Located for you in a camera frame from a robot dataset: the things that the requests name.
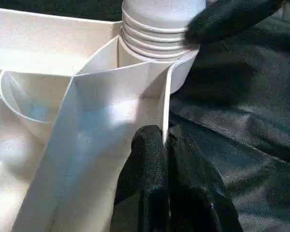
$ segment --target curved rim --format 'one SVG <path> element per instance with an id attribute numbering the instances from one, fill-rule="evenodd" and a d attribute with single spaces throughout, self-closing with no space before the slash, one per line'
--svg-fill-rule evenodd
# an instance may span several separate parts
<path id="1" fill-rule="evenodd" d="M 154 36 L 146 35 L 132 28 L 125 21 L 122 22 L 122 27 L 125 29 L 125 33 L 128 32 L 131 35 L 135 35 L 136 37 L 139 37 L 148 41 L 153 41 L 153 42 L 158 42 L 158 43 L 176 43 L 176 42 L 181 42 L 184 40 L 184 37 L 161 38 L 161 37 L 154 37 Z"/>
<path id="2" fill-rule="evenodd" d="M 22 114 L 21 112 L 15 110 L 10 104 L 9 102 L 6 100 L 3 92 L 2 92 L 2 80 L 3 80 L 3 76 L 4 74 L 8 72 L 8 71 L 5 71 L 5 70 L 2 70 L 1 73 L 0 73 L 0 95 L 1 95 L 1 98 L 3 100 L 3 102 L 5 103 L 5 105 L 14 113 L 16 114 L 17 116 L 19 117 L 22 117 L 22 118 L 25 118 L 27 120 L 30 120 L 30 121 L 33 121 L 33 122 L 38 122 L 38 123 L 42 123 L 42 124 L 49 124 L 50 122 L 44 122 L 44 121 L 40 121 L 40 120 L 37 120 L 37 119 L 34 119 L 34 118 L 31 118 L 31 117 L 28 117 L 24 114 Z"/>
<path id="3" fill-rule="evenodd" d="M 125 36 L 122 37 L 124 42 L 126 43 L 126 45 L 133 50 L 134 52 L 141 54 L 143 56 L 146 57 L 150 57 L 150 58 L 156 58 L 156 59 L 176 59 L 181 57 L 182 55 L 186 54 L 187 52 L 189 52 L 190 50 L 184 50 L 175 54 L 168 54 L 168 55 L 159 55 L 159 54 L 154 54 L 154 53 L 149 53 L 149 52 L 145 52 L 135 46 L 133 46 L 132 44 L 130 44 L 127 39 L 125 38 Z"/>
<path id="4" fill-rule="evenodd" d="M 163 145 L 166 147 L 166 142 L 168 139 L 168 130 L 169 130 L 169 110 L 170 110 L 170 95 L 171 95 L 171 86 L 172 86 L 172 75 L 173 71 L 177 69 L 180 65 L 185 62 L 190 61 L 194 57 L 197 56 L 199 53 L 198 50 L 191 50 L 178 61 L 174 62 L 168 69 L 166 75 L 166 84 L 165 84 L 165 95 L 164 95 L 164 108 L 163 108 L 163 120 L 162 120 L 162 142 Z"/>
<path id="5" fill-rule="evenodd" d="M 168 46 L 168 47 L 162 47 L 162 46 L 154 46 L 154 45 L 150 45 L 150 44 L 146 44 L 143 43 L 135 38 L 133 38 L 132 36 L 130 36 L 125 29 L 123 28 L 123 36 L 126 37 L 127 40 L 132 40 L 134 43 L 138 44 L 141 47 L 147 48 L 149 50 L 154 50 L 154 51 L 176 51 L 176 50 L 180 50 L 183 49 L 184 46 Z"/>
<path id="6" fill-rule="evenodd" d="M 118 41 L 120 43 L 120 46 L 122 46 L 122 48 L 125 50 L 125 52 L 129 53 L 129 55 L 131 55 L 131 56 L 133 56 L 133 57 L 135 57 L 135 58 L 137 58 L 137 59 L 139 59 L 139 60 L 141 60 L 143 62 L 151 62 L 151 63 L 155 63 L 155 64 L 170 64 L 170 65 L 172 65 L 176 61 L 176 59 L 173 59 L 173 60 L 157 60 L 157 59 L 154 59 L 154 58 L 142 56 L 142 55 L 134 52 L 133 50 L 131 50 L 127 46 L 126 42 L 123 39 L 122 33 L 118 37 Z"/>
<path id="7" fill-rule="evenodd" d="M 163 34 L 177 34 L 177 33 L 184 33 L 188 30 L 187 27 L 184 28 L 174 28 L 174 29 L 165 29 L 165 28 L 156 28 L 156 27 L 151 27 L 148 25 L 145 25 L 143 23 L 140 23 L 133 19 L 128 13 L 123 9 L 122 7 L 122 15 L 123 15 L 123 21 L 127 21 L 127 23 L 135 24 L 137 27 L 140 27 L 143 30 L 147 30 L 150 32 L 155 32 L 155 33 L 163 33 Z"/>

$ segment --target dark cloth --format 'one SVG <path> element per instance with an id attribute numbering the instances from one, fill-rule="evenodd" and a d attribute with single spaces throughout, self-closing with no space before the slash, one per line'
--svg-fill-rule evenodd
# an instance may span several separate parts
<path id="1" fill-rule="evenodd" d="M 221 174 L 244 231 L 290 231 L 290 23 L 201 46 L 171 97 L 174 125 Z"/>

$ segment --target white cylindrical cap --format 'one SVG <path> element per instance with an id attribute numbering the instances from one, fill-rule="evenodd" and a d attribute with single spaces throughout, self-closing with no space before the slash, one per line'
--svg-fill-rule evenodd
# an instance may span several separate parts
<path id="1" fill-rule="evenodd" d="M 134 52 L 156 60 L 182 57 L 184 36 L 205 0 L 124 0 L 122 38 Z"/>

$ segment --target curved white plastic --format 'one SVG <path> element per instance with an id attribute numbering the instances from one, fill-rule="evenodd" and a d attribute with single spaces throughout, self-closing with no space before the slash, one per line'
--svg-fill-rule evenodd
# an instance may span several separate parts
<path id="1" fill-rule="evenodd" d="M 0 70 L 75 75 L 121 22 L 0 9 Z"/>
<path id="2" fill-rule="evenodd" d="M 106 44 L 98 56 L 117 49 L 123 67 L 72 78 L 14 232 L 109 231 L 133 135 L 154 124 L 166 143 L 170 93 L 184 82 L 198 51 L 169 69 L 173 62 L 142 62 L 121 40 Z M 173 77 L 180 81 L 173 84 Z"/>
<path id="3" fill-rule="evenodd" d="M 122 8 L 141 24 L 178 33 L 205 5 L 205 0 L 124 0 Z"/>
<path id="4" fill-rule="evenodd" d="M 142 56 L 176 60 L 189 51 L 184 46 L 188 23 L 205 5 L 205 0 L 124 0 L 123 40 Z"/>
<path id="5" fill-rule="evenodd" d="M 42 149 L 0 99 L 0 232 L 11 231 Z"/>
<path id="6" fill-rule="evenodd" d="M 28 130 L 46 143 L 69 81 L 68 76 L 2 71 L 0 95 Z"/>

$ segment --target gloved hand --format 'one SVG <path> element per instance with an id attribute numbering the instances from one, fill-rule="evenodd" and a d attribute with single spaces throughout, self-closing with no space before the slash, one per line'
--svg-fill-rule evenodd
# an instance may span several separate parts
<path id="1" fill-rule="evenodd" d="M 118 179 L 111 231 L 241 232 L 242 228 L 219 173 L 189 131 L 171 128 L 165 154 L 160 129 L 145 126 L 136 132 Z"/>
<path id="2" fill-rule="evenodd" d="M 218 0 L 189 24 L 186 40 L 207 44 L 234 36 L 276 12 L 285 0 Z"/>

